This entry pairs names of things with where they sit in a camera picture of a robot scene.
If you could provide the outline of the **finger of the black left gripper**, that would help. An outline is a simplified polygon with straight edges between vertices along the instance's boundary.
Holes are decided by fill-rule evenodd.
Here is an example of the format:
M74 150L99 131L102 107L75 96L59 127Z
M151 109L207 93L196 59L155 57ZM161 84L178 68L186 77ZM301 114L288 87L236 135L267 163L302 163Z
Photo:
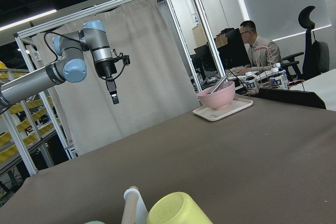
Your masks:
M115 84L115 81L114 80L113 81L106 81L106 85L107 85L108 92L111 95L113 104L118 104L119 103L119 98L118 98L118 94L117 94L117 86Z

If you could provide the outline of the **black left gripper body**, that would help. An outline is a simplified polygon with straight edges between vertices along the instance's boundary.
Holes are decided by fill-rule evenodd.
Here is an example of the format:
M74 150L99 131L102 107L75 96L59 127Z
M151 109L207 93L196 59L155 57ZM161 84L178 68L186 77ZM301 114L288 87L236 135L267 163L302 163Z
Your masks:
M123 61L123 67L120 70L120 73L116 77L113 77L112 75L118 72L115 63L117 63L119 60ZM115 80L123 73L125 66L128 66L129 64L130 64L129 55L119 55L115 58L109 58L107 60L102 61L95 61L94 67L100 79Z

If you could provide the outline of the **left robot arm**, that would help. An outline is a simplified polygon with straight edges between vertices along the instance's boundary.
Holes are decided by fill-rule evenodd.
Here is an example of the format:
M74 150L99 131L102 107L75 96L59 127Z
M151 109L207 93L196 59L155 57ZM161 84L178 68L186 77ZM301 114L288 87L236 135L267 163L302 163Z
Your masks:
M87 76L83 53L91 53L98 77L106 82L114 104L119 103L116 78L121 75L115 66L122 61L130 64L130 58L110 48L103 23L92 20L84 23L83 29L64 35L55 34L51 52L57 57L52 63L30 72L18 79L1 85L1 109L7 110L14 104L66 81L81 82Z

